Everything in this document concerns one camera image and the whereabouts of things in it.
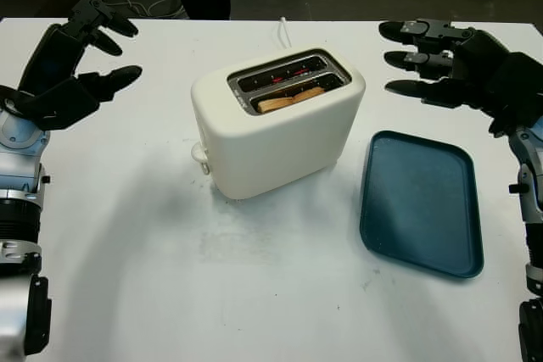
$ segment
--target table surface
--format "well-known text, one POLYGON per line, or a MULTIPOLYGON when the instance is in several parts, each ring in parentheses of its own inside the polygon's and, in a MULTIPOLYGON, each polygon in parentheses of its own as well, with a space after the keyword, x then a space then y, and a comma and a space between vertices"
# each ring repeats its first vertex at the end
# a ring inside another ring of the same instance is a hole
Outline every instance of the table surface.
MULTIPOLYGON (((20 73, 52 19, 0 23, 2 83, 20 73)), ((51 342, 35 361, 519 361, 523 223, 507 193, 518 165, 490 120, 395 96, 398 47, 375 22, 292 22, 296 45, 339 50, 366 77, 335 166, 244 201, 221 195, 190 157, 192 82, 277 50, 277 22, 137 20, 123 56, 89 49, 80 72, 140 64, 141 79, 92 117, 53 134, 40 243, 53 298, 51 342), (483 272, 468 281, 369 252, 359 234, 368 142, 389 129, 449 142, 473 158, 483 272)), ((477 24, 543 60, 534 27, 477 24)))

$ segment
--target toaster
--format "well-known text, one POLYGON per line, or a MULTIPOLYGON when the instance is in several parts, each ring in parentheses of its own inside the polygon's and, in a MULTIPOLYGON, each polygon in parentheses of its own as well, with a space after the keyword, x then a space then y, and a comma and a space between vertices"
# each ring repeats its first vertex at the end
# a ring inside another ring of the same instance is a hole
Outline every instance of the toaster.
POLYGON ((193 158, 228 198, 278 188, 341 155, 366 83, 324 47, 289 48, 194 82, 193 158))

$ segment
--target silver robotic arm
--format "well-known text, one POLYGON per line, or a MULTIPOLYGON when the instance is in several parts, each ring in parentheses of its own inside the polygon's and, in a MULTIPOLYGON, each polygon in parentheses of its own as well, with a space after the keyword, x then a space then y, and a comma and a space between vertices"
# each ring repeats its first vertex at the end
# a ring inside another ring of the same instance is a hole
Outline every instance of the silver robotic arm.
POLYGON ((44 185, 40 164, 49 131, 0 112, 0 360, 24 360, 48 342, 51 300, 48 280, 38 277, 42 249, 37 244, 44 185), (31 328, 27 332, 28 317, 31 328))
POLYGON ((19 362, 48 344, 52 302, 39 276, 38 245, 44 187, 41 164, 51 130, 65 129, 113 99, 142 73, 137 66, 109 75, 76 67, 88 45, 120 55, 99 28, 135 36, 136 27, 99 0, 81 0, 64 25, 52 25, 25 68, 18 89, 0 86, 0 361, 19 362))
POLYGON ((379 32, 417 47, 415 53, 386 53, 389 64, 436 81, 392 81, 389 91, 445 108, 480 109, 493 118, 489 132, 508 137, 520 164, 509 191, 519 195, 526 228, 526 282, 538 296, 520 305, 521 355, 524 362, 543 362, 543 65, 510 53, 489 33, 450 21, 389 21, 379 32))

